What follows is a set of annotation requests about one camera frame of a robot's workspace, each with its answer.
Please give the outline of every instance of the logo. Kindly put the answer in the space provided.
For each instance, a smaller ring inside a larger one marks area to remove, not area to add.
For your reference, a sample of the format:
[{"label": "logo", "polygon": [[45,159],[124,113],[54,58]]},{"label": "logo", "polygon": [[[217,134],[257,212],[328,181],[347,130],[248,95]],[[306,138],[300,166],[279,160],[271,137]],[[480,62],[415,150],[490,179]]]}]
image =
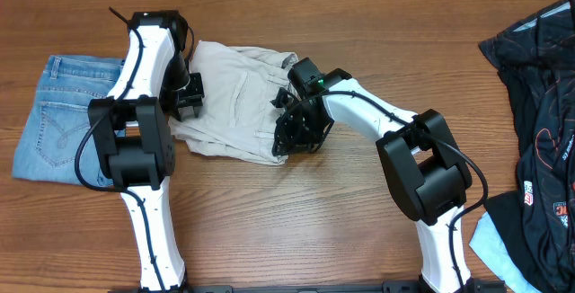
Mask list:
[{"label": "logo", "polygon": [[563,226],[569,227],[569,217],[567,211],[567,203],[565,202],[555,202],[553,204],[553,210],[555,211],[555,215],[559,217]]},{"label": "logo", "polygon": [[573,137],[575,137],[575,135],[571,136],[571,140],[569,140],[569,145],[567,146],[567,149],[565,150],[565,153],[563,153],[563,160],[567,160],[567,157],[569,157],[569,152],[571,151],[571,147],[573,147]]},{"label": "logo", "polygon": [[533,183],[530,181],[524,181],[523,188],[525,190],[524,202],[531,207],[533,205]]}]

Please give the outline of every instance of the wooden table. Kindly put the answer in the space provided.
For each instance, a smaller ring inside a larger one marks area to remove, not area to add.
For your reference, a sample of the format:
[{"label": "wooden table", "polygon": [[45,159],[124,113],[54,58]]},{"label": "wooden table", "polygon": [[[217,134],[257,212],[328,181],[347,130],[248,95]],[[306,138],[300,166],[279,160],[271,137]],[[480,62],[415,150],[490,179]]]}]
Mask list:
[{"label": "wooden table", "polygon": [[[0,291],[136,287],[140,269],[118,195],[11,177],[13,153],[50,54],[122,58],[111,5],[178,9],[202,40],[295,51],[341,67],[404,109],[443,113],[490,195],[512,190],[517,137],[505,86],[477,42],[556,0],[0,0]],[[336,125],[317,155],[281,167],[193,155],[177,145],[171,207],[194,285],[236,287],[415,279],[414,224],[395,206],[374,144]],[[474,178],[467,192],[482,193]],[[474,277],[494,279],[467,246]]]}]

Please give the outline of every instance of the white cloth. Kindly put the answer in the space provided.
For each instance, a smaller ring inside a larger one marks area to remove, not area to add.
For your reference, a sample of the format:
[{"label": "white cloth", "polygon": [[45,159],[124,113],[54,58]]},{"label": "white cloth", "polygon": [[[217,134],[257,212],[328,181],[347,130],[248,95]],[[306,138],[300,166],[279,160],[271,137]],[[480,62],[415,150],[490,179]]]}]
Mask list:
[{"label": "white cloth", "polygon": [[200,41],[190,62],[201,73],[203,108],[193,118],[182,109],[182,122],[170,118],[172,134],[202,155],[223,155],[259,164],[284,164],[287,156],[271,154],[276,119],[282,113],[270,101],[288,87],[294,53],[257,47],[226,47]]}]

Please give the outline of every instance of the light blue cloth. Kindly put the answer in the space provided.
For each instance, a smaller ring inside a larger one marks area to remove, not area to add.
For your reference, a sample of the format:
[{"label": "light blue cloth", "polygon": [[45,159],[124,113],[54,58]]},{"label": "light blue cloth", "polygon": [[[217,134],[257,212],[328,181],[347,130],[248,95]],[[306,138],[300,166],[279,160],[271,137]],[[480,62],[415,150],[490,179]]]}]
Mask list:
[{"label": "light blue cloth", "polygon": [[540,293],[538,289],[529,284],[521,271],[511,261],[489,213],[485,212],[477,223],[477,228],[475,228],[469,245],[483,263],[497,277],[504,280],[510,289],[521,293]]},{"label": "light blue cloth", "polygon": [[[90,128],[88,103],[106,97],[121,69],[122,60],[116,58],[50,56],[14,154],[12,176],[79,184],[74,158]],[[82,155],[80,170],[90,184],[111,185],[100,170],[92,139]]]}]

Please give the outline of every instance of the wooden surface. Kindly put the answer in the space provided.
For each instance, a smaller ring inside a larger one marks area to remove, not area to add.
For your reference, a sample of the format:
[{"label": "wooden surface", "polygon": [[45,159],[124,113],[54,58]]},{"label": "wooden surface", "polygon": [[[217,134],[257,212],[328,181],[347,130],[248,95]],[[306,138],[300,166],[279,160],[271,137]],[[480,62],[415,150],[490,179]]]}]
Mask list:
[{"label": "wooden surface", "polygon": [[[0,291],[137,286],[132,226],[115,194],[11,177],[13,153],[50,54],[125,56],[114,6],[178,9],[202,40],[295,51],[341,67],[372,93],[443,113],[491,195],[515,188],[517,137],[504,85],[477,42],[556,0],[0,0]],[[317,155],[281,167],[193,155],[177,145],[171,207],[194,285],[237,287],[414,279],[414,224],[395,206],[373,144],[336,125]],[[469,201],[481,196],[474,178]],[[474,277],[494,279],[468,247]]]}]

